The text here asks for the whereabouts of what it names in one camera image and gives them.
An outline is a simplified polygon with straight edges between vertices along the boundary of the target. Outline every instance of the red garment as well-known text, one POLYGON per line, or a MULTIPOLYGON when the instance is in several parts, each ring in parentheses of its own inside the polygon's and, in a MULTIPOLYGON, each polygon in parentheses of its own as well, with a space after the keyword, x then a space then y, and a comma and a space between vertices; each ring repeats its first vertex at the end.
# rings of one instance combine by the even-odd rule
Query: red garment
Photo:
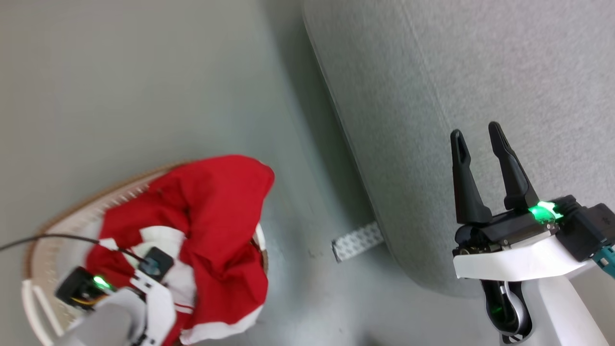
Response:
MULTIPOLYGON (((174 169, 106 212, 100 238, 114 238, 119 247, 142 243, 140 230, 150 226, 186 235, 179 259, 194 269, 197 301, 191 316, 178 314, 165 344, 177 340, 181 329, 234 324, 264 304, 268 281, 252 236, 273 181, 271 168, 255 159, 205 159, 174 169)), ((86 265, 116 287, 129 286, 134 272, 120 252, 101 246, 92 249, 86 265)))

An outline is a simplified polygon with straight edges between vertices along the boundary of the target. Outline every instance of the gray fabric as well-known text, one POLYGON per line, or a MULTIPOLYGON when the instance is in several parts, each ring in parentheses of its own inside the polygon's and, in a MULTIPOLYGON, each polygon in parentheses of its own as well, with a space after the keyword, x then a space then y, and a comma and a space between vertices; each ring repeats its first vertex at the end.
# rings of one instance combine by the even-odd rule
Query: gray fabric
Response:
POLYGON ((505 195, 499 121, 539 197, 615 207, 615 2, 307 0, 304 20, 389 249, 420 285, 457 280, 449 134, 484 202, 505 195))

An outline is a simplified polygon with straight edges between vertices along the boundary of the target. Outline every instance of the teal connector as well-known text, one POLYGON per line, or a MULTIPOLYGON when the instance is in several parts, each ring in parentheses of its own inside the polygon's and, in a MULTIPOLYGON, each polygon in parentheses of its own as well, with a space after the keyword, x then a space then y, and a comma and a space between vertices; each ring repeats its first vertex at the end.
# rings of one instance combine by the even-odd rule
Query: teal connector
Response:
POLYGON ((593 261, 612 278, 615 278, 615 251, 611 246, 605 246, 596 252, 593 261))

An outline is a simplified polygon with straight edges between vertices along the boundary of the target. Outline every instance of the red and white clothing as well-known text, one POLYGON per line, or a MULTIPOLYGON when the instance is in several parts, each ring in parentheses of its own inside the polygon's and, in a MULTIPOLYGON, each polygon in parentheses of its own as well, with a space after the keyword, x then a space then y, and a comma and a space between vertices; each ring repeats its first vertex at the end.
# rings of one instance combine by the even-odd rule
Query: red and white clothing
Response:
MULTIPOLYGON (((105 214, 100 238, 145 255, 153 246, 176 258, 165 277, 177 322, 166 345, 221 339, 254 325, 267 294, 252 242, 273 171, 244 156, 205 159, 151 182, 148 191, 105 214)), ((97 246, 86 266, 116 287, 129 286, 132 259, 97 246)))

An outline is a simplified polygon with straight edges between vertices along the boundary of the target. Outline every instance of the floor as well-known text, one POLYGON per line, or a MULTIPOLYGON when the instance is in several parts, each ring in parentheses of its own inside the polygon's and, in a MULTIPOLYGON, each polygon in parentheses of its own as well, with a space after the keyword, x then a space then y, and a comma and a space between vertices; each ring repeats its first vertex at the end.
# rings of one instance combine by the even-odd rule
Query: floor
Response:
MULTIPOLYGON (((0 52, 0 243, 133 174, 241 153, 277 174, 269 298, 249 332, 204 345, 496 340, 480 301, 419 288, 384 246, 335 262, 330 241, 373 216, 299 0, 4 0, 0 52)), ((36 345, 23 249, 1 255, 3 344, 36 345)))

